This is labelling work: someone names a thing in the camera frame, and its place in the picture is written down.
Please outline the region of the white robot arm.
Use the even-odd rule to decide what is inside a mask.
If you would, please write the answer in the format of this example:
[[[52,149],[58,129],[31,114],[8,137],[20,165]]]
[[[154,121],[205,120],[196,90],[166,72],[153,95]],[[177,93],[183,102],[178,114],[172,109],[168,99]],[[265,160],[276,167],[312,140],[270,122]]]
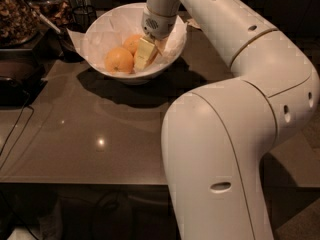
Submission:
[[[183,94],[164,117],[162,156],[181,239],[273,240],[260,160],[310,120],[318,73],[240,0],[147,0],[144,31],[166,38],[180,7],[233,73]]]

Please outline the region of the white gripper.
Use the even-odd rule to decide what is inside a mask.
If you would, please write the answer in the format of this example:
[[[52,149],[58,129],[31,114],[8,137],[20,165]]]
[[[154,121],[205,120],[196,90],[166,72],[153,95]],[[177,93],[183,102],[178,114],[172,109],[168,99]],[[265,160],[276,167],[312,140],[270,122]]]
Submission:
[[[167,38],[172,32],[176,22],[176,17],[161,16],[151,12],[147,7],[143,9],[141,26],[146,35],[157,39],[154,41],[150,37],[142,37],[134,55],[134,68],[136,71],[143,71],[152,63],[157,53],[161,56],[165,53]]]

